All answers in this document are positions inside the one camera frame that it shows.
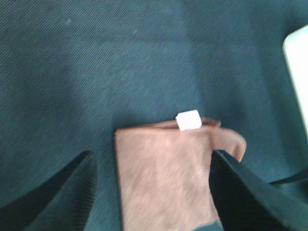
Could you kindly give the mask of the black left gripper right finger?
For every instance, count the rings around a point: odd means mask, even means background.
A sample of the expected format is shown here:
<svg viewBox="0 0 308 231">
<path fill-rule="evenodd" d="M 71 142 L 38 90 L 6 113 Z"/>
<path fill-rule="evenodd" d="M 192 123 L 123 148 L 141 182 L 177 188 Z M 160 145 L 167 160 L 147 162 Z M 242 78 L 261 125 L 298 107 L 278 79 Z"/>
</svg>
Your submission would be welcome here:
<svg viewBox="0 0 308 231">
<path fill-rule="evenodd" d="M 226 151 L 212 152 L 209 188 L 226 231 L 306 231 L 308 205 L 278 186 L 307 179 L 305 169 L 267 183 Z"/>
</svg>

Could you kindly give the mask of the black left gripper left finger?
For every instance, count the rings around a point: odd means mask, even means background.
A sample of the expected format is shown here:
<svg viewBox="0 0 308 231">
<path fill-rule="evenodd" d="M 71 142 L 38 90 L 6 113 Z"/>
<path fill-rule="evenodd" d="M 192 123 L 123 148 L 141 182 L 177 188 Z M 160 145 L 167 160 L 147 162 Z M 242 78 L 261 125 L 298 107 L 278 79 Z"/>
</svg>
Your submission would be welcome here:
<svg viewBox="0 0 308 231">
<path fill-rule="evenodd" d="M 97 159 L 84 151 L 46 182 L 1 207 L 2 231 L 83 231 L 97 189 Z"/>
</svg>

